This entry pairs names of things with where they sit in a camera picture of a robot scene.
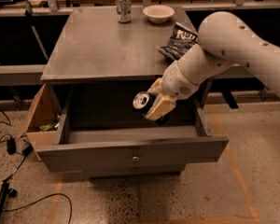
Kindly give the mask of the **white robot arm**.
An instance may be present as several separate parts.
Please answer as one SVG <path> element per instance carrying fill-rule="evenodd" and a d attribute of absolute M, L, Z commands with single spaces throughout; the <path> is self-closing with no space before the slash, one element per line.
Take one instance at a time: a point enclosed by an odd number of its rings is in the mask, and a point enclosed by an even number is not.
<path fill-rule="evenodd" d="M 199 26 L 199 43 L 170 64 L 148 89 L 156 99 L 145 114 L 157 120 L 188 99 L 210 77 L 240 64 L 280 98 L 280 47 L 257 36 L 240 18 L 219 11 Z"/>

